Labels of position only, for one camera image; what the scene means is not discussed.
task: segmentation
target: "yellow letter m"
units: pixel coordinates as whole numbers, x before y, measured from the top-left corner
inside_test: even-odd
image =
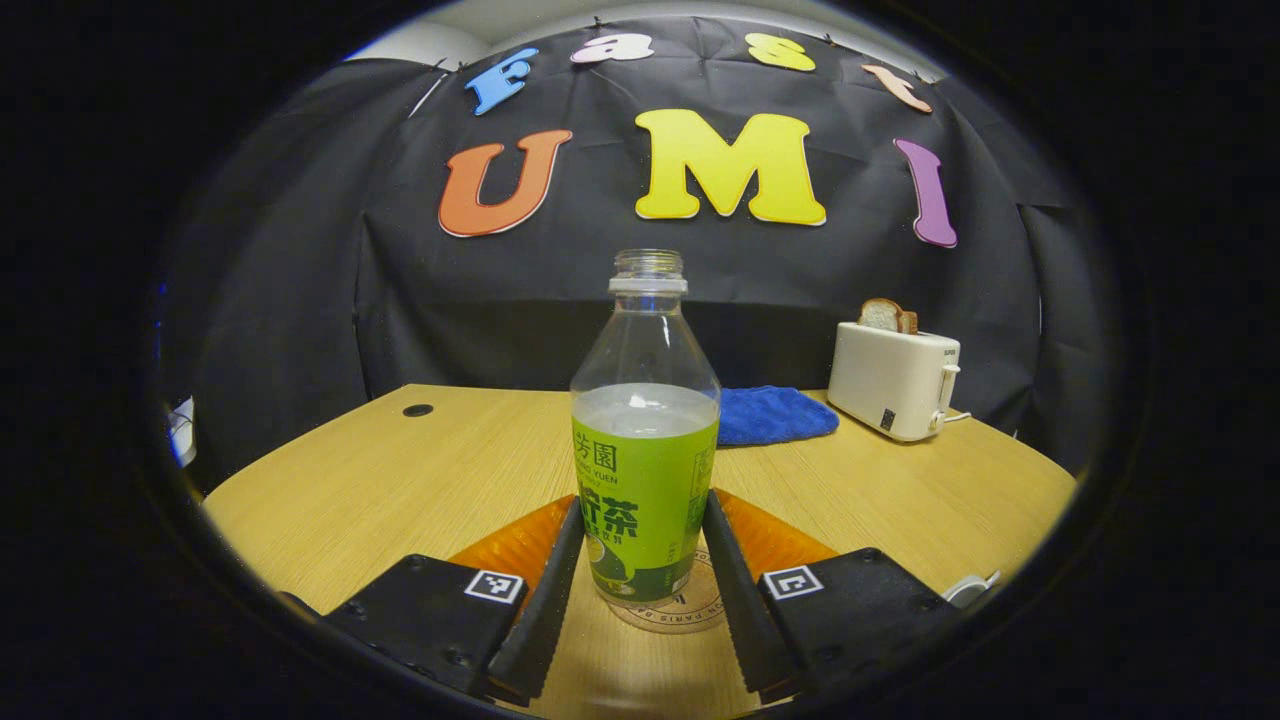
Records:
[[[636,115],[652,143],[649,193],[636,201],[645,219],[692,218],[699,202],[689,195],[685,168],[694,174],[721,215],[732,215],[751,176],[759,192],[746,204],[771,223],[820,225],[827,210],[813,197],[804,137],[809,126],[786,115],[751,115],[733,145],[724,142],[692,110],[650,110]]]

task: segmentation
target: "wooden table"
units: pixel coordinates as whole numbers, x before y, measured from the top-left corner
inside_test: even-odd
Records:
[[[416,404],[435,410],[404,416]],[[262,457],[204,507],[266,583],[329,612],[404,555],[448,557],[576,492],[568,415],[563,392],[406,386]],[[1015,571],[1075,482],[972,418],[904,446],[841,414],[827,437],[717,451],[712,487],[840,552],[879,547],[942,592],[964,575]],[[727,625],[682,635],[626,625],[595,596],[581,553],[531,712],[696,720],[758,706]]]

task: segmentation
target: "toaster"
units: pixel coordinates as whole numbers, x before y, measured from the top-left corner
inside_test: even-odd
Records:
[[[840,323],[827,400],[896,441],[923,439],[942,430],[959,363],[950,337]]]

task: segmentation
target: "round coaster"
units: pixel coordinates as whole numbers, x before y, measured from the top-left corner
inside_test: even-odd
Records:
[[[716,585],[712,556],[703,547],[694,551],[694,570],[689,582],[671,602],[641,609],[609,605],[609,610],[627,625],[664,635],[698,633],[724,621],[724,602]]]

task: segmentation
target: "blue towel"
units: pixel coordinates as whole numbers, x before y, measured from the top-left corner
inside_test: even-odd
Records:
[[[726,389],[721,396],[719,446],[769,445],[831,433],[840,416],[794,387]]]

